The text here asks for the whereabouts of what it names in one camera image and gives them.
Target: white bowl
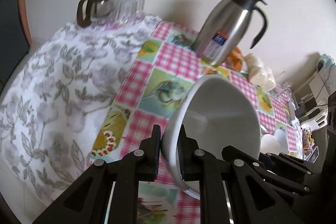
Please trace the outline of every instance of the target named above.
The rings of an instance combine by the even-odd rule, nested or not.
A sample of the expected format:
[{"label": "white bowl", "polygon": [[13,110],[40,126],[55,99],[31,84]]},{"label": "white bowl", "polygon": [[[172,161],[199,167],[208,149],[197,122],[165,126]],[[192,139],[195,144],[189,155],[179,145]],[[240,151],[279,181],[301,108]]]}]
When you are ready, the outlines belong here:
[{"label": "white bowl", "polygon": [[200,198],[198,182],[184,182],[179,167],[177,139],[181,125],[199,148],[222,159],[223,147],[232,145],[259,158],[260,124],[245,95],[218,75],[206,75],[190,88],[169,119],[161,140],[161,155],[175,183],[188,195]]}]

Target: floor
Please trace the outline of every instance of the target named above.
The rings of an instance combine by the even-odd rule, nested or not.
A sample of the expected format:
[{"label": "floor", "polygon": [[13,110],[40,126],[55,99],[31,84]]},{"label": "floor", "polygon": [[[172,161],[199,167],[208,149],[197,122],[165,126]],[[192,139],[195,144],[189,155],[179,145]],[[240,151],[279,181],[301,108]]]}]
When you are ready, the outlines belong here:
[{"label": "floor", "polygon": [[[15,76],[22,70],[25,61],[41,46],[35,43],[30,52],[23,58],[21,63],[13,72],[3,92],[0,95],[0,103],[3,101],[7,90]],[[22,224],[32,224],[32,222],[46,209],[46,206],[35,197],[23,182],[19,181],[13,171],[6,165],[0,157],[0,192],[6,203]]]}]

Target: pink checkered tablecloth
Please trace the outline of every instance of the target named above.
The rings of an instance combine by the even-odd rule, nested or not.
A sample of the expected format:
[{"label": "pink checkered tablecloth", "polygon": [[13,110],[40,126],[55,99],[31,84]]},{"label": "pink checkered tablecloth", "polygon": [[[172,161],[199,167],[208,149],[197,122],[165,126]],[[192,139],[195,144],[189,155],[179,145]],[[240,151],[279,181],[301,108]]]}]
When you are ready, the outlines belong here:
[{"label": "pink checkered tablecloth", "polygon": [[[151,135],[154,124],[159,124],[163,133],[179,102],[167,103],[160,96],[160,91],[171,88],[172,85],[188,90],[203,76],[203,72],[207,71],[202,68],[210,67],[202,63],[190,49],[190,42],[194,41],[196,35],[194,30],[178,24],[162,21],[158,25],[152,37],[143,46],[112,103],[111,109],[116,109],[116,113],[123,113],[123,117],[126,118],[122,124],[115,125],[121,126],[123,130],[119,146],[108,155],[104,155],[104,160],[118,160],[138,149],[141,140]],[[274,99],[259,90],[248,82],[246,75],[225,67],[219,68],[211,67],[212,71],[220,71],[220,75],[226,72],[226,77],[250,100],[260,123],[270,133],[278,128],[286,132],[289,151],[295,155],[298,134],[288,124],[289,112],[284,100]],[[91,156],[92,161],[97,158],[99,156]],[[175,223],[200,223],[199,201],[178,190],[161,159],[157,183],[156,187],[160,185],[162,189],[174,190],[177,193],[173,209],[171,212],[168,210],[174,215]]]}]

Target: silver rivet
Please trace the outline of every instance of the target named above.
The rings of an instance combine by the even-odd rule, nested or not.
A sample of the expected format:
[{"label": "silver rivet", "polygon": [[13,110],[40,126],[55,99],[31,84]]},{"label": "silver rivet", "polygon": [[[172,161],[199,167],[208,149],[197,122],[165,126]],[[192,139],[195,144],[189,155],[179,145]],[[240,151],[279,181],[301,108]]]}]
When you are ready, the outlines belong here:
[{"label": "silver rivet", "polygon": [[144,154],[143,150],[138,149],[134,151],[134,155],[136,155],[137,157],[141,157]]},{"label": "silver rivet", "polygon": [[240,159],[236,159],[236,160],[233,161],[233,164],[235,166],[241,167],[241,166],[244,165],[244,162],[242,160],[240,160]]},{"label": "silver rivet", "polygon": [[103,160],[103,159],[97,159],[93,162],[93,164],[97,167],[101,167],[101,166],[103,166],[104,162],[105,162],[105,160]]},{"label": "silver rivet", "polygon": [[204,151],[202,149],[196,149],[194,153],[196,156],[204,156]]}]

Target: table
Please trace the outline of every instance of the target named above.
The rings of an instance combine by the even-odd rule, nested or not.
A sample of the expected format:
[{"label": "table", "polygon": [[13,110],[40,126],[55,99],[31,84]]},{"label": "table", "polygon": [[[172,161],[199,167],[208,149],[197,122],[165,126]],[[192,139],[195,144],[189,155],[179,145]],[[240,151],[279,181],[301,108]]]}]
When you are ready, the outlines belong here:
[{"label": "table", "polygon": [[[289,110],[284,99],[248,82],[247,76],[224,65],[214,68],[191,50],[197,32],[162,21],[143,45],[132,68],[112,103],[98,133],[90,161],[112,162],[138,149],[151,135],[154,124],[163,133],[169,117],[182,98],[169,97],[162,90],[174,85],[188,90],[205,74],[218,74],[237,86],[256,109],[260,123],[269,132],[281,128],[287,133],[290,155],[302,152],[302,135],[289,125]],[[199,223],[199,201],[179,190],[163,162],[159,162],[157,181],[140,183],[137,223]]]}]

